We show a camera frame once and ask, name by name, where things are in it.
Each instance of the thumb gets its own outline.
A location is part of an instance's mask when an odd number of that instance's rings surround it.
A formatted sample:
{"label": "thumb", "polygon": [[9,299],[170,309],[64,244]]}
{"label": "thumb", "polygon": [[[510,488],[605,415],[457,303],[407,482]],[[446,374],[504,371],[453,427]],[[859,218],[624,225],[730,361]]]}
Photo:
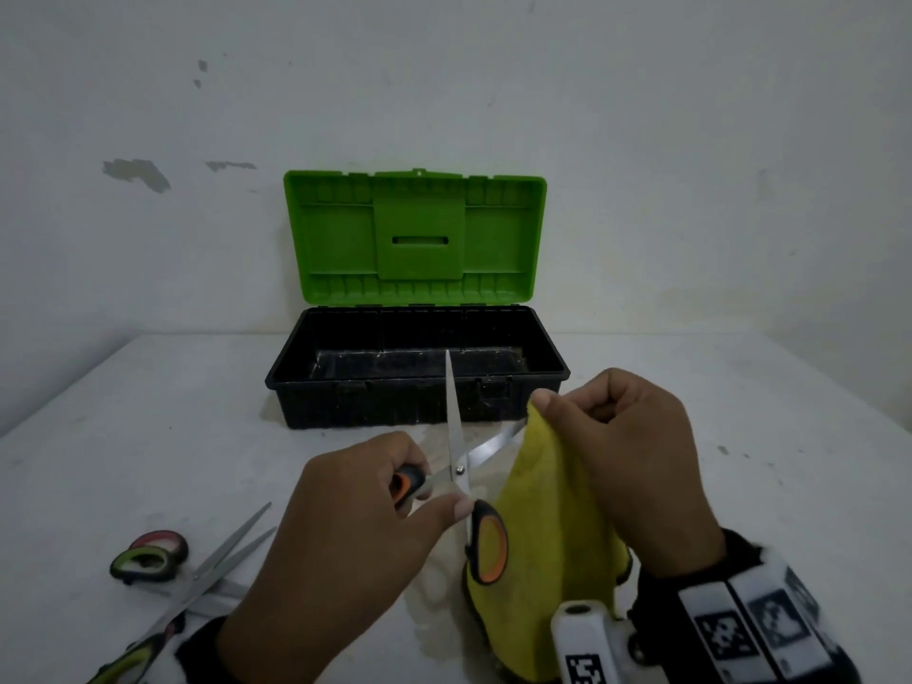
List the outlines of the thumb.
{"label": "thumb", "polygon": [[474,500],[462,493],[443,494],[425,502],[402,524],[417,541],[421,561],[430,553],[447,530],[465,520],[474,506]]}
{"label": "thumb", "polygon": [[533,391],[530,402],[581,458],[587,459],[592,452],[600,450],[599,439],[603,436],[603,425],[580,410],[576,403],[548,389]]}

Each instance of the green toolbox lid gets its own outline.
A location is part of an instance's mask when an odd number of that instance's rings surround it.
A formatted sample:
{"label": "green toolbox lid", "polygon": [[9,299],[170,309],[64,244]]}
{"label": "green toolbox lid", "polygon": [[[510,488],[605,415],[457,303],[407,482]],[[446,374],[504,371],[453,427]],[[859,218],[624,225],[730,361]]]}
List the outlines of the green toolbox lid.
{"label": "green toolbox lid", "polygon": [[311,304],[512,304],[532,297],[542,178],[415,170],[285,173]]}

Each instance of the yellow cloth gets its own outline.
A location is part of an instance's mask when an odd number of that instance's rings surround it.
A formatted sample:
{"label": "yellow cloth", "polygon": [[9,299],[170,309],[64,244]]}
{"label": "yellow cloth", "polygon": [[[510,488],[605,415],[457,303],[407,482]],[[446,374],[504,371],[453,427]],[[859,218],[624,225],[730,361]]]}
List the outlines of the yellow cloth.
{"label": "yellow cloth", "polygon": [[[554,612],[566,600],[600,600],[613,611],[616,579],[630,555],[599,512],[576,455],[531,406],[525,440],[494,506],[510,557],[491,586],[467,575],[469,595],[502,664],[526,681],[551,681],[560,677]],[[487,549],[483,543],[482,566]]]}

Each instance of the toolbox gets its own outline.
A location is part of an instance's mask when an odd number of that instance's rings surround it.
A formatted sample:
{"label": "toolbox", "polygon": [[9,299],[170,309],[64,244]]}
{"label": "toolbox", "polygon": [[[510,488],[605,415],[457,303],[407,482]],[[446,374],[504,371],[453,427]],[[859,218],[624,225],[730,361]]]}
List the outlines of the toolbox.
{"label": "toolbox", "polygon": [[269,370],[291,428],[519,419],[570,370],[532,297],[542,178],[289,171],[304,310]]}

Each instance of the scissors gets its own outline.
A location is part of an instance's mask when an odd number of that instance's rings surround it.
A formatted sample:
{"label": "scissors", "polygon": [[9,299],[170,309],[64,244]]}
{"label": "scissors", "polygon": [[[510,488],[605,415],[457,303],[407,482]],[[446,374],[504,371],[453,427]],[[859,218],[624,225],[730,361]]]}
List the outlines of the scissors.
{"label": "scissors", "polygon": [[197,568],[181,578],[177,576],[177,569],[186,560],[189,548],[187,540],[174,531],[153,531],[141,535],[131,543],[129,549],[115,557],[108,572],[128,585],[133,582],[164,583],[175,578],[178,582],[173,591],[159,589],[171,596],[171,602],[161,616],[142,636],[127,646],[126,653],[101,667],[97,675],[89,679],[88,684],[135,684],[141,681],[166,643],[174,634],[183,630],[184,613],[206,611],[205,607],[198,607],[200,600],[204,606],[207,603],[211,605],[208,602],[211,598],[205,595],[208,591],[219,586],[218,590],[223,595],[226,595],[226,591],[228,594],[246,592],[245,586],[224,583],[224,577],[263,544],[276,528],[270,528],[230,557],[228,554],[271,505],[272,503],[266,504],[247,519]]}
{"label": "scissors", "polygon": [[[462,436],[462,420],[459,414],[459,402],[456,400],[456,382],[453,379],[453,367],[450,361],[450,351],[446,351],[446,393],[447,393],[447,428],[449,430],[450,465],[442,471],[429,477],[418,466],[404,465],[396,470],[390,483],[389,491],[392,494],[396,508],[402,506],[409,499],[424,494],[434,484],[445,482],[456,483],[463,494],[469,494],[469,471],[480,468],[497,451],[506,446],[510,440],[526,425],[528,418],[521,419],[500,433],[491,437],[483,444],[466,450],[465,438]],[[507,528],[504,520],[497,513],[494,506],[484,500],[476,500],[472,515],[465,520],[466,545],[465,555],[469,561],[469,572],[473,579],[482,586],[496,583],[507,567],[507,558],[510,553],[510,543],[507,538]],[[497,545],[495,560],[487,568],[481,566],[480,538],[482,532],[494,533]]]}

